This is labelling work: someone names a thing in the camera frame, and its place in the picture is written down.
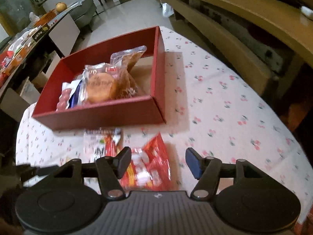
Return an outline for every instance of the cherry print tablecloth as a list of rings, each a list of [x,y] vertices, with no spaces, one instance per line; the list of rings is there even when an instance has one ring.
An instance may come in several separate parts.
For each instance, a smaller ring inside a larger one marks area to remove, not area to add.
[[[124,127],[124,146],[143,146],[158,131],[167,146],[172,180],[191,192],[197,181],[184,159],[193,147],[224,163],[243,158],[293,191],[301,201],[302,222],[313,199],[313,170],[303,150],[272,109],[232,70],[197,45],[161,27],[166,48],[166,125]],[[72,158],[88,162],[83,131],[52,132],[24,113],[17,137],[17,164],[63,165]],[[33,185],[35,177],[26,185]],[[96,179],[86,184],[96,191]],[[230,185],[223,180],[220,186]]]

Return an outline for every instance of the gray sofa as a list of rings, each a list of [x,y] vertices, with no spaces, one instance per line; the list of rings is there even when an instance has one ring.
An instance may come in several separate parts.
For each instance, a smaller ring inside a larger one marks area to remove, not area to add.
[[[83,1],[81,6],[76,7],[75,9],[70,11],[70,15],[74,20],[75,24],[79,29],[83,28],[84,26],[88,26],[90,31],[92,32],[90,22],[94,13],[97,13],[97,7],[94,4],[93,0],[85,0]]]

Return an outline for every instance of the red box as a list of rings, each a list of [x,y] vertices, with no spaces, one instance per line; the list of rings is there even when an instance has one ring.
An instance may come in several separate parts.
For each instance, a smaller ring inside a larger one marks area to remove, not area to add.
[[[112,53],[145,45],[143,57],[153,56],[150,94],[99,104],[56,110],[63,82],[71,82],[86,64],[110,62]],[[165,51],[158,26],[124,34],[60,60],[46,83],[32,117],[52,130],[95,129],[164,123]]]

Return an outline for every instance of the snack box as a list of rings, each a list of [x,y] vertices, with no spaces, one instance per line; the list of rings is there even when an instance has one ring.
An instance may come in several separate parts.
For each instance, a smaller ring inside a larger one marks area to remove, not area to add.
[[[82,73],[85,65],[110,62],[112,53],[142,45],[147,47],[143,57],[153,56],[148,94],[55,111],[62,83],[71,82]],[[32,117],[52,130],[164,123],[164,73],[164,43],[158,26],[109,39],[60,60],[40,95]]]
[[[33,35],[32,38],[35,42],[38,42],[41,37],[47,32],[49,31],[50,27],[48,26],[48,24],[44,24],[43,26],[41,26]]]
[[[24,45],[21,50],[16,54],[16,56],[10,61],[8,66],[5,68],[4,73],[8,76],[12,74],[16,67],[18,67],[23,59],[27,56],[30,48],[27,45]]]

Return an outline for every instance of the snack package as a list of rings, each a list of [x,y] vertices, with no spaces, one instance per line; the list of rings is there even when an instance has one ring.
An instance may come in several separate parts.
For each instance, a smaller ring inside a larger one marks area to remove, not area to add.
[[[14,52],[13,51],[6,51],[5,52],[6,56],[1,62],[1,68],[7,68],[8,64],[11,62]]]
[[[100,103],[137,95],[141,95],[141,91],[125,66],[108,63],[86,65],[78,104]]]
[[[8,78],[9,76],[6,75],[4,72],[0,72],[0,87],[3,87]]]
[[[138,60],[146,52],[146,50],[146,46],[140,46],[133,49],[113,53],[111,55],[110,64],[116,66],[126,66],[127,71],[130,72]]]
[[[144,147],[131,150],[131,163],[120,180],[120,184],[125,190],[170,190],[170,166],[160,133]]]
[[[121,139],[120,128],[114,130],[85,130],[84,152],[88,156],[89,163],[95,162],[103,156],[116,156],[118,143]]]
[[[80,82],[81,80],[73,80],[71,83],[64,82],[62,84],[62,93],[59,97],[59,102],[57,104],[56,110],[65,110],[69,108],[69,100],[76,92],[76,89],[79,87]]]
[[[75,92],[73,93],[71,98],[68,100],[68,108],[73,108],[77,105],[81,83],[82,83],[82,81],[80,80],[78,86],[76,87]]]

